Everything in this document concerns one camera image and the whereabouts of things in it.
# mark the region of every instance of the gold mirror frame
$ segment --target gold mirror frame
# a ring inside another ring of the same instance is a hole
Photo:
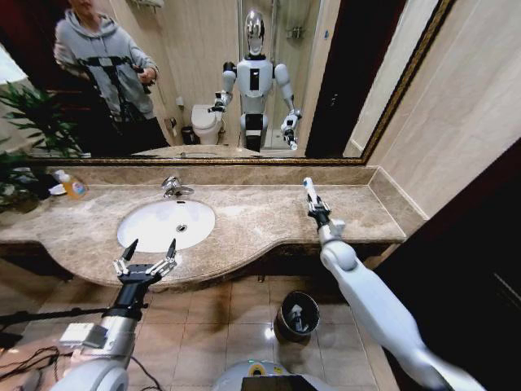
[[[247,158],[30,158],[25,163],[32,166],[65,166],[65,165],[366,165],[373,151],[382,138],[383,132],[391,122],[392,116],[398,109],[401,100],[418,72],[423,59],[440,31],[444,20],[456,0],[439,0],[431,18],[422,31],[413,54],[410,56],[396,87],[387,101],[370,139],[364,148],[361,157],[344,158],[306,158],[306,157],[247,157]]]

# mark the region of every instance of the black pants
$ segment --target black pants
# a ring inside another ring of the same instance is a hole
[[[157,118],[139,122],[115,122],[114,139],[108,147],[112,156],[128,156],[150,149],[168,147]]]

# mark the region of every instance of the humanoid robot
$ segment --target humanoid robot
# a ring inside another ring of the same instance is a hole
[[[293,105],[293,90],[286,65],[274,65],[262,54],[264,43],[264,22],[262,14],[251,10],[246,17],[245,33],[248,54],[237,64],[227,62],[223,66],[224,89],[215,93],[216,99],[209,111],[225,112],[233,98],[235,81],[243,102],[243,115],[240,119],[242,134],[246,136],[246,148],[253,151],[261,149],[261,135],[268,127],[268,117],[264,114],[266,98],[271,91],[273,78],[282,91],[289,113],[281,125],[282,136],[292,150],[297,148],[296,126],[301,118],[300,110]]]

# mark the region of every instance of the marble countertop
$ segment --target marble countertop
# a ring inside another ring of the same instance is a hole
[[[229,145],[176,145],[151,149],[135,153],[137,156],[156,156],[156,157],[177,157],[177,158],[203,158],[203,157],[252,157],[261,156],[259,152],[251,151],[246,148],[231,147]]]
[[[307,217],[300,185],[194,185],[178,200],[210,206],[216,224],[207,239],[177,253],[178,266],[157,286],[191,285],[237,270],[280,244],[317,243],[315,222]],[[405,234],[368,186],[323,185],[317,192],[333,217],[347,226],[353,243],[399,243]],[[162,200],[150,185],[91,186],[82,200],[46,200],[13,222],[0,223],[0,243],[36,240],[64,268],[83,279],[119,286],[112,260],[123,248],[117,228],[132,210]],[[132,262],[155,263],[164,254],[135,253]]]

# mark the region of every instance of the toilet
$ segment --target toilet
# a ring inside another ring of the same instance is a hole
[[[201,144],[216,145],[221,130],[222,113],[208,112],[211,104],[195,104],[192,108],[192,126]]]

